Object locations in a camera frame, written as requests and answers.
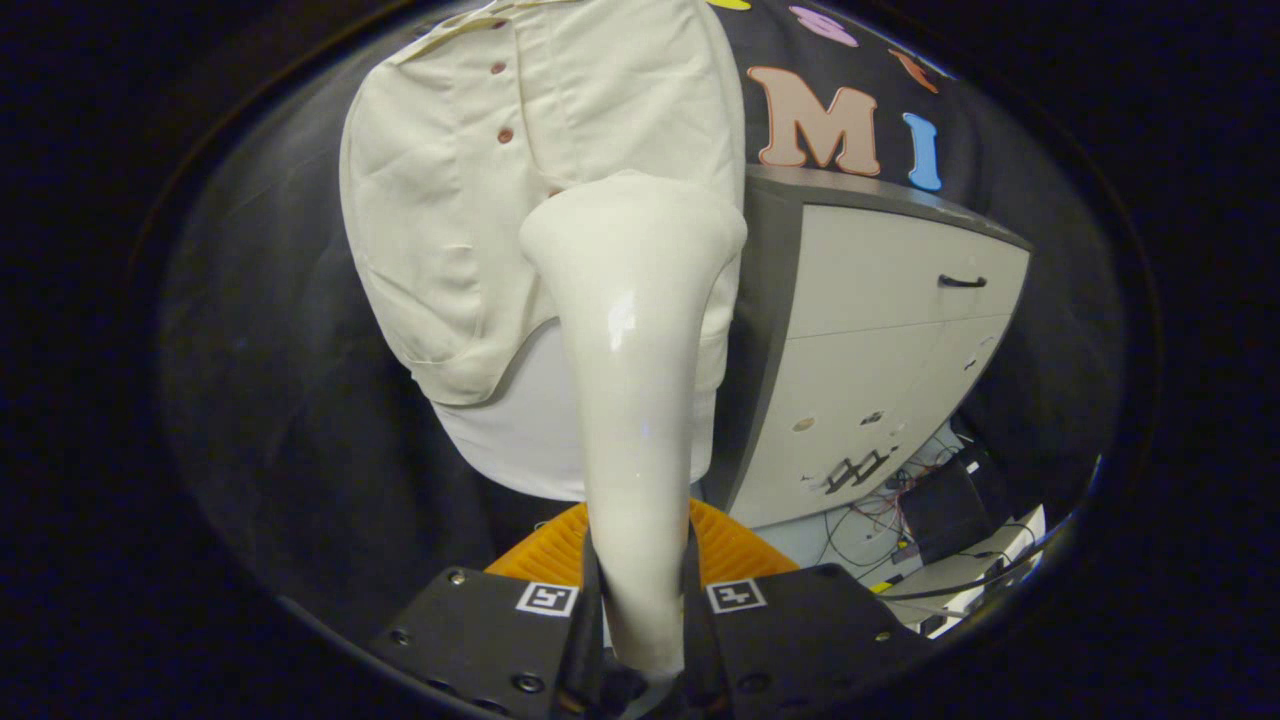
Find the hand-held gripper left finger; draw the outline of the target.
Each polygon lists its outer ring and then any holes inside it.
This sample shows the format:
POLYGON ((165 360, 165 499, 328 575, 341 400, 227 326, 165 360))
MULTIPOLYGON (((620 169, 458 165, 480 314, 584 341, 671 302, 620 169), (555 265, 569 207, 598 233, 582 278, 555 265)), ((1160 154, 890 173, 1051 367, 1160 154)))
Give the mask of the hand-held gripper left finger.
POLYGON ((604 612, 588 511, 575 505, 488 570, 447 568, 371 639, 430 689, 512 719, 595 719, 604 612))

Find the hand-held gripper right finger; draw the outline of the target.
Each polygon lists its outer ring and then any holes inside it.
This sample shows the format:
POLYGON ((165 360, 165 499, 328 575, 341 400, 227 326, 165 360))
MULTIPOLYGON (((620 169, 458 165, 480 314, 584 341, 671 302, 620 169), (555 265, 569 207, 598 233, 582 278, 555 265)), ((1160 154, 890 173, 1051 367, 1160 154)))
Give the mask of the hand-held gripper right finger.
POLYGON ((840 717, 931 656, 840 565, 799 566, 709 503, 689 509, 686 719, 840 717))

